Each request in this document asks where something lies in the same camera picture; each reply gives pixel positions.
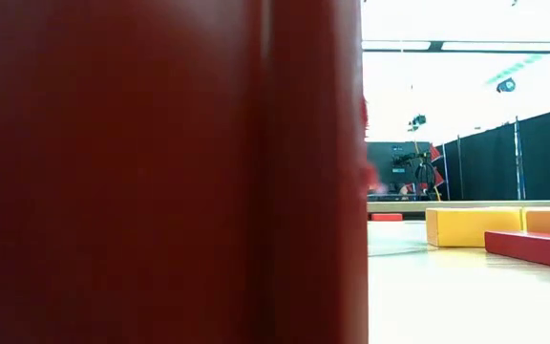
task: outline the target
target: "white floor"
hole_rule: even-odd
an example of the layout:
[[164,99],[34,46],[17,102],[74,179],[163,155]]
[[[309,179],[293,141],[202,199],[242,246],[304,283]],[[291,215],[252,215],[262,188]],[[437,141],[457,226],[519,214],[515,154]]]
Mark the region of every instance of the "white floor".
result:
[[369,224],[370,344],[550,343],[550,268]]

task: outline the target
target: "red padded column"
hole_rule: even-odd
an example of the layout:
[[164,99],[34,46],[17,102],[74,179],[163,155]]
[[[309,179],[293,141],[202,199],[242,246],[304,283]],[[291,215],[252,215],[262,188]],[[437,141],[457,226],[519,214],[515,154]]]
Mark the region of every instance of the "red padded column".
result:
[[268,187],[280,343],[367,342],[357,1],[272,1]]
[[365,340],[354,3],[0,1],[0,343]]

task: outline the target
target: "ceiling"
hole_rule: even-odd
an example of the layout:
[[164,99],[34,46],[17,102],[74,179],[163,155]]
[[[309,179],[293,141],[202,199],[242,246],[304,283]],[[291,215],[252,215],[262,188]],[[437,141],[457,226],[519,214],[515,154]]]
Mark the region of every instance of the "ceiling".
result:
[[428,118],[422,140],[451,140],[506,121],[550,112],[550,55],[515,72],[513,93],[490,83],[519,54],[364,54],[364,92],[369,102],[369,137],[410,140],[408,122]]
[[550,0],[367,0],[364,40],[550,42]]

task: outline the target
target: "overexposed window light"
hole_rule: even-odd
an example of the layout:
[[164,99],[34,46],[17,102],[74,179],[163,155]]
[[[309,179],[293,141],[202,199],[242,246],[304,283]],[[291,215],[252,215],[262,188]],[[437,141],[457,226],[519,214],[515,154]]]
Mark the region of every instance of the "overexposed window light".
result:
[[550,43],[445,42],[444,51],[550,52]]
[[365,50],[428,50],[430,42],[416,41],[363,41]]

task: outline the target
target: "red mat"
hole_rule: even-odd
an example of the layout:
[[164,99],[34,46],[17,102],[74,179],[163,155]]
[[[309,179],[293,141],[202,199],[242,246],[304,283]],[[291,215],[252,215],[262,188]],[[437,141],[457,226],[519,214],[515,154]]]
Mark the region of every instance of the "red mat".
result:
[[490,253],[550,266],[550,234],[486,232],[485,249]]
[[402,214],[371,214],[371,221],[402,221]]

